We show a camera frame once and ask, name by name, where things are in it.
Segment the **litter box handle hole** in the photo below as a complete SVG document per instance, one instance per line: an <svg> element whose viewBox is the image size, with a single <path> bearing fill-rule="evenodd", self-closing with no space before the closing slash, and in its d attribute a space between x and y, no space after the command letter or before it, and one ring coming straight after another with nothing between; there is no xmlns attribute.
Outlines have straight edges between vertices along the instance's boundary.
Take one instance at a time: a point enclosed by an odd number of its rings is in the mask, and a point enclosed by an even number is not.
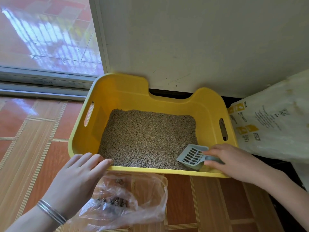
<svg viewBox="0 0 309 232"><path fill-rule="evenodd" d="M84 120L84 126L86 127L89 123L89 120L90 120L90 117L91 117L91 114L92 114L92 111L95 107L95 103L92 101L89 108L88 108L88 111L87 111L87 115L85 117L85 120Z"/></svg>
<svg viewBox="0 0 309 232"><path fill-rule="evenodd" d="M220 126L220 130L221 130L221 134L222 134L222 139L224 141L227 141L229 139L229 136L227 135L224 120L222 118L219 120L219 126Z"/></svg>

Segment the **yellow icon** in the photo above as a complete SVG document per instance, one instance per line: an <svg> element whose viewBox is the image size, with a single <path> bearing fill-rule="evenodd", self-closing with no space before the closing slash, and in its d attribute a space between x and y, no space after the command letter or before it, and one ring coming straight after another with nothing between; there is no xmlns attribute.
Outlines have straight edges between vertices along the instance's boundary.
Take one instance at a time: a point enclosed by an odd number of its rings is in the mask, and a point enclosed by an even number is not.
<svg viewBox="0 0 309 232"><path fill-rule="evenodd" d="M234 112L234 106L231 106L230 108L227 109L227 112L229 114L232 114Z"/></svg>
<svg viewBox="0 0 309 232"><path fill-rule="evenodd" d="M249 132L255 132L259 130L255 125L246 125L246 128Z"/></svg>
<svg viewBox="0 0 309 232"><path fill-rule="evenodd" d="M236 127L236 129L239 132L239 134L246 134L246 133L248 133L246 127Z"/></svg>
<svg viewBox="0 0 309 232"><path fill-rule="evenodd" d="M243 111L245 109L245 106L243 103L238 103L235 105L235 111Z"/></svg>

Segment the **tiled floor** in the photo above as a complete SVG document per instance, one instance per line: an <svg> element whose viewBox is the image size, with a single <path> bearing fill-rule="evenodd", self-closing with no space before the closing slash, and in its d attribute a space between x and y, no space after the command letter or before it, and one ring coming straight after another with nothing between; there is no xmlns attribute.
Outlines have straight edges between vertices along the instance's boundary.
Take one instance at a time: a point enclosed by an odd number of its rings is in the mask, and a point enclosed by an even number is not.
<svg viewBox="0 0 309 232"><path fill-rule="evenodd" d="M88 0L0 0L0 66L102 75Z"/></svg>
<svg viewBox="0 0 309 232"><path fill-rule="evenodd" d="M0 231L35 206L69 159L82 103L0 97ZM114 232L283 232L268 194L234 179L166 174L164 222ZM57 232L77 231L64 225Z"/></svg>

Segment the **person's left hand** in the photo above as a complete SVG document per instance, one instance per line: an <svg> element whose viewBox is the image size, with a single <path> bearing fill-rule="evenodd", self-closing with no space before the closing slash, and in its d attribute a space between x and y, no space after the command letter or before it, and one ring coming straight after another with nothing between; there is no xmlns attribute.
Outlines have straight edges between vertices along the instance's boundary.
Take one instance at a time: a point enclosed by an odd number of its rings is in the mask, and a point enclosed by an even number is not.
<svg viewBox="0 0 309 232"><path fill-rule="evenodd" d="M58 172L43 200L66 219L72 218L91 198L95 186L112 164L99 154L73 156Z"/></svg>

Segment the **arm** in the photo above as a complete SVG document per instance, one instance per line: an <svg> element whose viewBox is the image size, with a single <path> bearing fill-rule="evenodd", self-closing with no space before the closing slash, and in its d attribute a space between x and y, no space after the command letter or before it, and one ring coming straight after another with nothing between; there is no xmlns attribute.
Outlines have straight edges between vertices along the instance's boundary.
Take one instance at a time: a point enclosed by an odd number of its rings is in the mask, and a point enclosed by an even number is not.
<svg viewBox="0 0 309 232"><path fill-rule="evenodd" d="M43 200L66 219L72 218L91 198L95 186L112 160L91 153L73 156L58 172ZM34 206L18 218L6 232L52 232L60 225Z"/></svg>
<svg viewBox="0 0 309 232"><path fill-rule="evenodd" d="M214 145L204 154L217 156L225 163L205 161L205 165L266 190L290 212L305 230L309 231L309 194L290 180L284 172L228 144Z"/></svg>

